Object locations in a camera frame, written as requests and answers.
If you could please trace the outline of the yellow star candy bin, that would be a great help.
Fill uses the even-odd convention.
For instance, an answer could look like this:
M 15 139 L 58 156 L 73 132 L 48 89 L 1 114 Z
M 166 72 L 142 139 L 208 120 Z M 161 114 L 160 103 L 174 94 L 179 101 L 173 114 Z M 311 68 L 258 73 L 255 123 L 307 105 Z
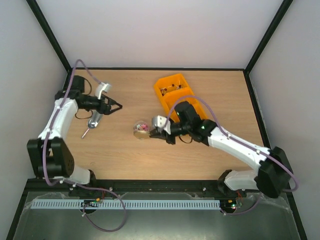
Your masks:
M 191 105 L 194 107 L 196 113 L 199 115 L 201 119 L 203 120 L 208 119 L 208 116 L 205 110 L 203 109 L 202 105 L 198 101 L 191 103 Z

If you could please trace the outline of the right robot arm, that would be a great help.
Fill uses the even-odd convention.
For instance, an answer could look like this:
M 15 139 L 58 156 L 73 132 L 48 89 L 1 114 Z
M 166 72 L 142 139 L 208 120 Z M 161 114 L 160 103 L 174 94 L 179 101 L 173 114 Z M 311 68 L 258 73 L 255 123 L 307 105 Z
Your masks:
M 176 137 L 189 135 L 193 141 L 220 149 L 251 168 L 245 171 L 226 170 L 218 183 L 218 191 L 222 195 L 229 196 L 236 190 L 258 190 L 276 199 L 287 190 L 293 173 L 283 149 L 255 145 L 226 131 L 213 120 L 202 119 L 188 101 L 178 103 L 174 110 L 178 122 L 161 115 L 152 118 L 151 138 L 174 145 Z

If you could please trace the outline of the metal scoop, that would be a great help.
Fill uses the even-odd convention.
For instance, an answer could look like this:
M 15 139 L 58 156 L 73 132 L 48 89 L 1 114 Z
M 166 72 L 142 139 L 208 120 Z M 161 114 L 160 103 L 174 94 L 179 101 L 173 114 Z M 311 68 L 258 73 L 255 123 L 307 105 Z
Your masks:
M 87 130 L 83 133 L 81 139 L 83 139 L 90 130 L 95 129 L 98 126 L 102 117 L 103 115 L 101 113 L 97 111 L 93 112 L 92 116 L 87 121 Z

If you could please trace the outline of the clear glass jar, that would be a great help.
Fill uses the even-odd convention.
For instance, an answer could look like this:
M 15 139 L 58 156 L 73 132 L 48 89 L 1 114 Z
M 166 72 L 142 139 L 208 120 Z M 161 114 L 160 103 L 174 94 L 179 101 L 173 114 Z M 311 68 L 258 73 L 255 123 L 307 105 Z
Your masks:
M 148 131 L 150 134 L 150 127 L 146 121 L 139 120 L 133 125 L 133 132 L 136 131 Z

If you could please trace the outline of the gold jar lid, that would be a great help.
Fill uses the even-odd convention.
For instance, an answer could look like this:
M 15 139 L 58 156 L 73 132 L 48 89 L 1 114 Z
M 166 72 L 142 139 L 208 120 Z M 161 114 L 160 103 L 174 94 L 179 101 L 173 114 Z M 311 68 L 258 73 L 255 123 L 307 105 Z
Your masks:
M 150 133 L 148 131 L 143 131 L 143 130 L 134 131 L 133 135 L 139 140 L 150 138 Z

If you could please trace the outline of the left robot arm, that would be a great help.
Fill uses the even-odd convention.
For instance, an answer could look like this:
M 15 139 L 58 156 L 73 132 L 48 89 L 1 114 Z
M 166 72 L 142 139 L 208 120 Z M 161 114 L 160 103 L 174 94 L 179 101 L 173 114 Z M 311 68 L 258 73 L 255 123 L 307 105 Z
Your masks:
M 111 88 L 108 83 L 100 83 L 94 95 L 85 93 L 86 78 L 75 75 L 72 84 L 59 90 L 54 96 L 54 109 L 44 130 L 36 139 L 27 142 L 27 151 L 34 175 L 48 179 L 48 185 L 54 180 L 59 183 L 93 185 L 96 181 L 94 172 L 75 164 L 65 140 L 72 120 L 82 109 L 91 112 L 88 118 L 88 130 L 95 129 L 103 116 L 121 110 L 122 104 L 108 97 Z

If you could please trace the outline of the yellow lollipop bin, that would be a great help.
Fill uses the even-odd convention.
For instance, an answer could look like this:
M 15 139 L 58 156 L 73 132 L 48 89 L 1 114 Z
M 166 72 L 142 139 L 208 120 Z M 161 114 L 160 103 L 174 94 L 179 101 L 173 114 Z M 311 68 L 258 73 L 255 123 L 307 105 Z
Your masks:
M 175 90 L 189 87 L 188 82 L 181 73 L 176 73 L 166 77 L 159 78 L 153 85 L 155 93 L 160 97 Z

